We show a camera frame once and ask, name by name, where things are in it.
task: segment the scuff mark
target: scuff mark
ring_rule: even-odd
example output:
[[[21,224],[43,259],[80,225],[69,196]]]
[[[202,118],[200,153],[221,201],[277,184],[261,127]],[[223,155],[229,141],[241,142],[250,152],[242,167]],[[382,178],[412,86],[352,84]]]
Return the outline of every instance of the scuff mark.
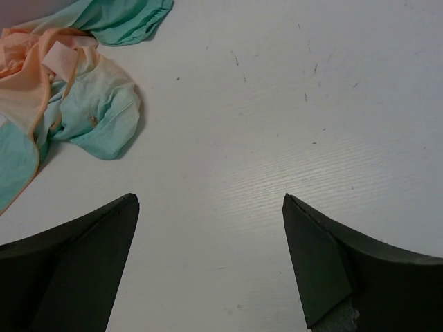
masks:
[[[239,65],[239,63],[238,63],[238,58],[237,58],[237,56],[234,54],[233,51],[231,51],[231,53],[232,53],[233,57],[235,58],[235,64],[236,64],[237,67],[238,67],[238,65]]]
[[[334,56],[335,50],[336,50],[336,47],[334,47],[334,50],[332,51],[332,53],[327,58],[327,61],[326,61],[327,64],[329,63],[329,61],[331,61],[332,57]]]
[[[212,39],[212,37],[213,37],[213,33],[212,33],[212,29],[211,29],[211,27],[210,27],[210,18],[209,18],[209,15],[208,15],[208,13],[203,9],[203,13],[204,13],[204,15],[205,15],[205,17],[206,17],[206,21],[208,22],[208,30],[209,30],[209,41],[208,41],[208,44],[210,44],[210,40]]]

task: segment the mint green fabric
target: mint green fabric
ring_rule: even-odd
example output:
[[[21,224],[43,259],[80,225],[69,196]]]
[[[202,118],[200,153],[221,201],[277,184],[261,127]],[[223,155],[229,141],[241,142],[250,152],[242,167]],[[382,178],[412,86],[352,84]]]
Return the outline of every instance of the mint green fabric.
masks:
[[[39,152],[14,123],[0,127],[0,212],[26,186],[39,164]]]
[[[68,140],[99,159],[117,158],[140,116],[134,87],[111,60],[102,58],[95,69],[76,77],[60,105],[57,94],[51,98],[47,110],[55,103],[62,122],[49,133],[49,140]]]
[[[173,3],[173,0],[78,0],[53,15],[18,28],[43,33],[48,28],[72,27],[89,31],[104,45],[131,45],[148,38]]]

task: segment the white textured surface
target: white textured surface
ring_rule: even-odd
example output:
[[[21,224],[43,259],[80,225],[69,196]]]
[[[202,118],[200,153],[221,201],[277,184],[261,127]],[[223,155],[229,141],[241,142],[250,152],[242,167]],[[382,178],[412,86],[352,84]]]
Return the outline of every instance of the white textured surface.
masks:
[[[442,19],[439,0],[178,0],[154,40],[100,48],[145,96],[131,149],[56,147],[0,242],[134,192],[109,331],[305,331],[286,192],[443,255]]]

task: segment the cloth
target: cloth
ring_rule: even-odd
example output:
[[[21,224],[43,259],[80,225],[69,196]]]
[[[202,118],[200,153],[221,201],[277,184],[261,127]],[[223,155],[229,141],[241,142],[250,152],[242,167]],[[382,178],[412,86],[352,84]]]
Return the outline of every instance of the cloth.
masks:
[[[49,28],[72,27],[90,32],[104,45],[131,45],[149,37],[173,3],[173,0],[78,0],[53,15],[15,28],[41,35]]]
[[[49,140],[69,140],[109,160],[134,135],[140,106],[134,83],[86,36],[73,28],[41,36],[3,31],[0,214],[32,181]]]

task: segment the black object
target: black object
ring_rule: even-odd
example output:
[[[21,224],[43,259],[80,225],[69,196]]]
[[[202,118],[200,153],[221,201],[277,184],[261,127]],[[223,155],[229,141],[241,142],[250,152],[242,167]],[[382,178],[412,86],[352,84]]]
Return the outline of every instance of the black object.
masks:
[[[309,329],[443,331],[443,259],[377,241],[288,194],[283,217]]]
[[[127,194],[0,246],[0,331],[105,331],[138,218]]]

